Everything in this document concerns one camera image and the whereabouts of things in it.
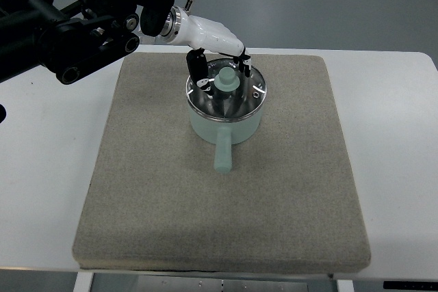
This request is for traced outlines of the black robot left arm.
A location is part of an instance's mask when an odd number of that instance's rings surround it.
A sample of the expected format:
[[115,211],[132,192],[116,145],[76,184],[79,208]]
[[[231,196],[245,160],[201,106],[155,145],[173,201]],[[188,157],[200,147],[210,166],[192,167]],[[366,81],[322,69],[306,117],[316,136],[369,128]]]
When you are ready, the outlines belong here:
[[158,36],[175,0],[1,0],[1,80],[37,66],[72,84]]

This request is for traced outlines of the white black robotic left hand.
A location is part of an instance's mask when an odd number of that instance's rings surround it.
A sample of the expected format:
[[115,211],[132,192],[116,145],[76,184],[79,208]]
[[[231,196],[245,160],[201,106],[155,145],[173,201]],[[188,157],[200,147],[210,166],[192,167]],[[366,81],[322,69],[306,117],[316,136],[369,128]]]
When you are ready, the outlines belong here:
[[190,78],[199,89],[210,96],[214,91],[209,82],[204,51],[232,57],[239,71],[246,77],[250,76],[252,62],[246,47],[221,23],[189,15],[184,9],[173,7],[160,37],[168,44],[188,45],[192,48],[186,55]]

